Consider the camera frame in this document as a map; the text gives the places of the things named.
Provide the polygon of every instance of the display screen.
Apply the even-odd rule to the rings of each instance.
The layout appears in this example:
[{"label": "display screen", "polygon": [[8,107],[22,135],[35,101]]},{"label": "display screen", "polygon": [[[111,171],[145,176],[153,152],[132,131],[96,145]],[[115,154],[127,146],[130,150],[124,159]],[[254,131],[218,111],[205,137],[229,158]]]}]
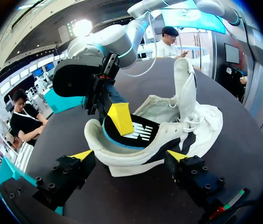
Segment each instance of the display screen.
[{"label": "display screen", "polygon": [[51,62],[51,63],[48,63],[44,66],[46,68],[47,71],[50,71],[51,69],[54,68],[54,64]]},{"label": "display screen", "polygon": [[239,64],[239,49],[225,43],[225,50],[226,62]]},{"label": "display screen", "polygon": [[38,68],[38,69],[34,70],[32,72],[32,74],[34,77],[39,77],[39,76],[43,75],[43,70],[42,70],[42,68]]},{"label": "display screen", "polygon": [[165,26],[190,27],[226,33],[221,17],[201,12],[196,8],[193,0],[187,0],[162,9]]}]

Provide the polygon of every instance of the hand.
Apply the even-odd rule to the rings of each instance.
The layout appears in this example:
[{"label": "hand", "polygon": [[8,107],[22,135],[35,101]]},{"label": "hand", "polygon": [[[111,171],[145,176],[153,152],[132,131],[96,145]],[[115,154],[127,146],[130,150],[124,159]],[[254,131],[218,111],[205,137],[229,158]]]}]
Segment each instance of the hand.
[{"label": "hand", "polygon": [[43,131],[43,129],[44,129],[44,127],[45,127],[45,126],[42,125],[42,126],[40,126],[39,128],[37,128],[37,133],[38,133],[38,134],[41,134],[42,131]]},{"label": "hand", "polygon": [[188,54],[189,51],[184,51],[180,57],[185,57]]},{"label": "hand", "polygon": [[246,85],[247,81],[248,81],[248,78],[246,76],[240,78],[240,83],[243,84],[243,85]]},{"label": "hand", "polygon": [[42,124],[47,125],[47,123],[48,123],[48,120],[45,120]]}]

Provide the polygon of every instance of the round black table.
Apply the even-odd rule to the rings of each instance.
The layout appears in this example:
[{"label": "round black table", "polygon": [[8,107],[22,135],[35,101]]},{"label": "round black table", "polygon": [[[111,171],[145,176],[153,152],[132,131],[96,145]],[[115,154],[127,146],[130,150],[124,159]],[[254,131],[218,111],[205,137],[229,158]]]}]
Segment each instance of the round black table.
[{"label": "round black table", "polygon": [[[152,60],[137,62],[125,72],[145,71]],[[115,87],[134,112],[154,94],[171,98],[175,94],[171,58],[158,59],[141,77],[118,73]],[[197,101],[217,106],[223,113],[223,128],[217,141],[203,157],[209,170],[226,178],[226,187],[249,188],[249,199],[263,190],[263,134],[249,112],[222,86],[199,71]],[[63,154],[88,150],[84,137],[86,122],[95,116],[76,107],[54,114],[39,137],[26,172],[41,176],[57,164]],[[186,191],[179,190],[163,165],[135,176],[112,177],[99,161],[81,190],[76,190],[64,206],[64,215],[83,224],[191,224],[197,223],[203,209]]]}]

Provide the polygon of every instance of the black hair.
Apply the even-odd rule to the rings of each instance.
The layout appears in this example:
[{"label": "black hair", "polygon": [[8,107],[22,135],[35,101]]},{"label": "black hair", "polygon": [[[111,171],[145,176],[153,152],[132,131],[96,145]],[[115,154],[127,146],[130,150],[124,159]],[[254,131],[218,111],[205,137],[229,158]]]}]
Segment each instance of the black hair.
[{"label": "black hair", "polygon": [[170,36],[179,36],[178,31],[174,27],[164,27],[161,30],[161,34],[162,36],[164,36],[164,34],[168,34]]},{"label": "black hair", "polygon": [[14,102],[16,102],[16,101],[18,101],[18,100],[21,99],[21,98],[22,98],[24,101],[26,101],[26,100],[27,100],[27,95],[25,94],[24,90],[19,89],[19,90],[17,90],[17,91],[13,94],[12,100],[13,100]]}]

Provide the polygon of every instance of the shoe insole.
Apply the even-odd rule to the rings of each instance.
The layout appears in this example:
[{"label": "shoe insole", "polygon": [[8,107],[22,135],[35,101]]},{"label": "shoe insole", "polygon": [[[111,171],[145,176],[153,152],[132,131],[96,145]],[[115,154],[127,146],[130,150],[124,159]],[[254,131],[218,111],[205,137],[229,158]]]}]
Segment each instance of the shoe insole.
[{"label": "shoe insole", "polygon": [[154,140],[159,124],[143,117],[131,114],[134,132],[121,136],[111,117],[107,116],[103,122],[106,138],[114,144],[131,149],[144,149]]}]

